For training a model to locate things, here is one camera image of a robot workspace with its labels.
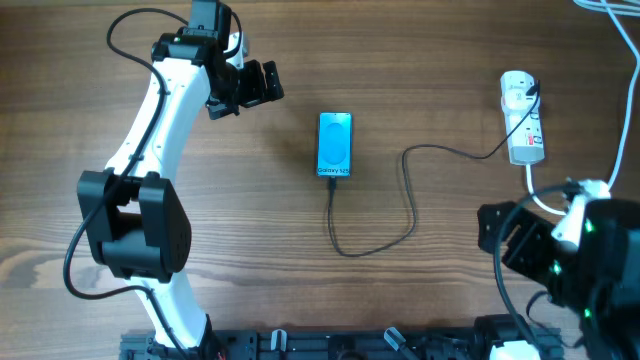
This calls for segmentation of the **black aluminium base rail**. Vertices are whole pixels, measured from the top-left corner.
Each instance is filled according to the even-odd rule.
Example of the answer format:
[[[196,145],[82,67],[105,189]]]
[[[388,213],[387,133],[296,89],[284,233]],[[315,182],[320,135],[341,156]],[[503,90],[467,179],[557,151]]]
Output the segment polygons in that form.
[[[127,334],[120,343],[121,359],[245,359],[245,360],[389,360],[389,359],[562,359],[564,350],[555,336],[542,335],[545,347],[538,351],[513,330],[475,328],[405,331],[273,332],[217,331],[213,346],[173,347],[157,342],[154,335]]]

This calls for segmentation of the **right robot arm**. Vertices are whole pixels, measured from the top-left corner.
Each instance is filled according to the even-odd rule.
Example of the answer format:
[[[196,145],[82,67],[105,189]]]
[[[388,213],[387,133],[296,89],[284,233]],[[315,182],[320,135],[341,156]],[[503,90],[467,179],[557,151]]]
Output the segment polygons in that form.
[[[515,208],[512,201],[479,208],[479,248],[492,254],[497,240],[506,241],[502,263],[544,286],[552,303],[581,316],[591,358],[637,359],[639,204],[622,199],[588,203],[574,252],[552,237],[551,222]]]

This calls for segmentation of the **turquoise Galaxy smartphone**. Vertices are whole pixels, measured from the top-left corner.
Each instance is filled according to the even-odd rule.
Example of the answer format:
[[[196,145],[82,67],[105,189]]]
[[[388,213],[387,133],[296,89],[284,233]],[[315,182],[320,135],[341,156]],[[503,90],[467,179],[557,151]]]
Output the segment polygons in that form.
[[[323,112],[317,133],[316,174],[319,177],[351,175],[352,114]]]

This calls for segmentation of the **white USB charger plug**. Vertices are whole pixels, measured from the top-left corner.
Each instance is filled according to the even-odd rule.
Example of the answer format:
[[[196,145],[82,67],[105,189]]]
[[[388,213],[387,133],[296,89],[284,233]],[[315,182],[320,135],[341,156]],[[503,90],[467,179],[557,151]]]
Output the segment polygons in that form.
[[[524,114],[534,104],[535,96],[528,95],[527,89],[509,88],[501,97],[502,110],[506,115]]]

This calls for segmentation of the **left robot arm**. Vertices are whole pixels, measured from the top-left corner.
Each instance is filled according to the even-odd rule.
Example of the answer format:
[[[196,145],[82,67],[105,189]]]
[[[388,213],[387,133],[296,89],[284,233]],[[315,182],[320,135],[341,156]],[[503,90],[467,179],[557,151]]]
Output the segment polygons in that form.
[[[83,220],[75,235],[141,299],[155,327],[147,352],[220,359],[224,348],[185,271],[192,231],[174,188],[177,169],[201,110],[216,120],[284,91],[274,62],[248,59],[239,18],[219,1],[194,2],[144,66],[149,87],[123,144],[103,170],[78,181]]]

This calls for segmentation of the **white power strip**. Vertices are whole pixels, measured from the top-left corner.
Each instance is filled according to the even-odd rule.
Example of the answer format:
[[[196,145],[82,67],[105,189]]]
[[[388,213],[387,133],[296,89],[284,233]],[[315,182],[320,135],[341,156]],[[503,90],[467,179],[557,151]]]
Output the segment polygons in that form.
[[[505,72],[500,78],[501,97],[509,88],[527,89],[534,95],[531,108],[524,114],[506,115],[505,130],[509,161],[512,165],[526,166],[542,161],[545,157],[544,139],[540,119],[540,83],[532,75],[520,70]]]

